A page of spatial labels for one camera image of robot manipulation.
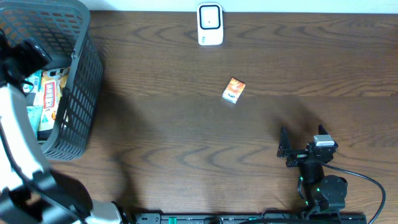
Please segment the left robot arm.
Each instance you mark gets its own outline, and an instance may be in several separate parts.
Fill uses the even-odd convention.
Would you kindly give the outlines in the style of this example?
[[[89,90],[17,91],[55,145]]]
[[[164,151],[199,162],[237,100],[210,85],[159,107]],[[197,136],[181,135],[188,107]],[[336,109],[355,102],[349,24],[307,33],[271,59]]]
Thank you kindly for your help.
[[[30,125],[22,83],[51,58],[33,39],[1,34],[1,219],[6,223],[134,223],[114,202],[51,168]]]

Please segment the teal white tissue pack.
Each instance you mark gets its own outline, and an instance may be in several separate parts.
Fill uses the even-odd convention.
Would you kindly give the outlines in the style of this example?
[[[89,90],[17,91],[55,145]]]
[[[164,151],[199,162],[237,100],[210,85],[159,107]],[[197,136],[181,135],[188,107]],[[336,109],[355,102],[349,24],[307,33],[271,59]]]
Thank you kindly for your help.
[[[37,93],[40,90],[40,83],[42,79],[42,71],[37,70],[31,76],[24,80],[22,89],[24,93]]]

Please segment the mint green wipes pack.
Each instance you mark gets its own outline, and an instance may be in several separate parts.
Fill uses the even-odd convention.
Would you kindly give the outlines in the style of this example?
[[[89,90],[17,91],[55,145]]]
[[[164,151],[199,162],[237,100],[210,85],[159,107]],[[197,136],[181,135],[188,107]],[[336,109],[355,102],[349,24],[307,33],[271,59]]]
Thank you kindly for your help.
[[[32,130],[34,134],[37,136],[37,131],[40,124],[40,118],[42,114],[43,107],[42,106],[28,106],[27,114],[29,117],[30,125],[32,126]]]

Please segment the orange tissue pack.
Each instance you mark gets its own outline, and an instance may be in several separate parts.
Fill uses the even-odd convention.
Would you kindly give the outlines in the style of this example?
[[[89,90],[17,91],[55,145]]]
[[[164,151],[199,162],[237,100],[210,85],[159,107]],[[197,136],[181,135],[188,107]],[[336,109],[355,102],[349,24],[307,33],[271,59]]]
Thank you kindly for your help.
[[[245,87],[246,84],[244,82],[232,78],[224,89],[222,98],[230,103],[236,104]]]

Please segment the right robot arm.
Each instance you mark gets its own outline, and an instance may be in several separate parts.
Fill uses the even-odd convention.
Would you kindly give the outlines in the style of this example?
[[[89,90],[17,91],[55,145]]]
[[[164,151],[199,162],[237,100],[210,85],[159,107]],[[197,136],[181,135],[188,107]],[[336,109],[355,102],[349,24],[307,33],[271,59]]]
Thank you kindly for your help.
[[[323,167],[333,160],[338,144],[318,126],[318,134],[313,137],[305,149],[294,149],[290,143],[287,130],[280,129],[280,141],[277,157],[286,159],[287,167],[298,167],[298,191],[306,202],[306,209],[300,217],[309,220],[317,215],[339,215],[345,208],[348,183],[336,175],[325,175]]]

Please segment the large beige snack bag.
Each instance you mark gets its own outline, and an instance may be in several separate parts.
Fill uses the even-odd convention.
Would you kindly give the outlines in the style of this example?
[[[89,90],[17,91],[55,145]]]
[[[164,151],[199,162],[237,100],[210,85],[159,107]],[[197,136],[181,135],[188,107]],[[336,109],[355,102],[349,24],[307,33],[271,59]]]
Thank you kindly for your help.
[[[40,95],[38,95],[38,103],[42,106],[42,114],[38,132],[49,131],[53,128],[62,97],[62,90],[66,86],[69,71],[70,67],[65,67],[42,72]]]

